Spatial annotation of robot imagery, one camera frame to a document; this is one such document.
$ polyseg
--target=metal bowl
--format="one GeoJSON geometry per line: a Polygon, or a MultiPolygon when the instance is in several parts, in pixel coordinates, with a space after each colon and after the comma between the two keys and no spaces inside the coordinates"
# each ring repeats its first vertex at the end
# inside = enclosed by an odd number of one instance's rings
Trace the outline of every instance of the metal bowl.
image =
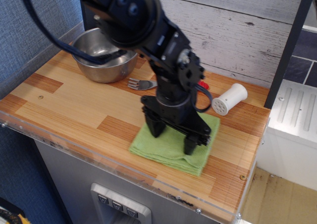
{"type": "MultiPolygon", "coordinates": [[[[107,40],[100,28],[84,32],[72,45],[91,56],[101,56],[118,50],[107,40]]],[[[112,83],[124,79],[133,71],[137,62],[137,53],[133,51],[128,51],[125,55],[102,65],[74,55],[73,57],[87,78],[100,83],[112,83]]]]}

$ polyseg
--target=green towel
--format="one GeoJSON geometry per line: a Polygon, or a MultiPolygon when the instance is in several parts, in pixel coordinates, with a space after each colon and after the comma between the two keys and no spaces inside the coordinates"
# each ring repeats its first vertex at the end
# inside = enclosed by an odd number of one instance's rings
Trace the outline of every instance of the green towel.
{"type": "Polygon", "coordinates": [[[130,146],[130,152],[166,166],[200,176],[217,134],[220,119],[208,114],[200,114],[211,128],[211,141],[207,146],[197,146],[191,156],[184,154],[185,135],[166,126],[164,132],[155,138],[148,126],[143,125],[130,146]]]}

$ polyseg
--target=silver fork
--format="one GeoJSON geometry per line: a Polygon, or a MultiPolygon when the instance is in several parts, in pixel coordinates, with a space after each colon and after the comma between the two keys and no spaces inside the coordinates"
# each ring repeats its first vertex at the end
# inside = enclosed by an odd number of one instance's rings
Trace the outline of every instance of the silver fork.
{"type": "Polygon", "coordinates": [[[147,90],[154,88],[158,85],[156,81],[152,80],[139,80],[139,79],[134,79],[134,78],[129,78],[128,82],[128,87],[130,89],[135,89],[135,90],[147,90]]]}

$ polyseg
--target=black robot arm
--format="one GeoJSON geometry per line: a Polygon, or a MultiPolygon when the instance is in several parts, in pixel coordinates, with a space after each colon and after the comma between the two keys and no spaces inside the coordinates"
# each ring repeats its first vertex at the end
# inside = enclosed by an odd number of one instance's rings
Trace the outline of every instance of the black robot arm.
{"type": "Polygon", "coordinates": [[[196,108],[197,91],[211,95],[197,83],[204,68],[191,51],[190,41],[162,10],[159,0],[82,0],[96,16],[98,27],[117,47],[145,57],[158,80],[157,95],[143,96],[143,112],[154,137],[165,126],[182,132],[184,153],[206,145],[211,129],[196,108]]]}

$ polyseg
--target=white wooden wall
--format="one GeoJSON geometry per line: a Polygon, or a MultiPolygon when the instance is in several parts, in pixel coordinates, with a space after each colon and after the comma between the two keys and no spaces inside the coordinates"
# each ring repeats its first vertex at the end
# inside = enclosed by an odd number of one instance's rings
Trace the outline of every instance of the white wooden wall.
{"type": "Polygon", "coordinates": [[[270,87],[301,0],[161,0],[207,70],[270,87]]]}

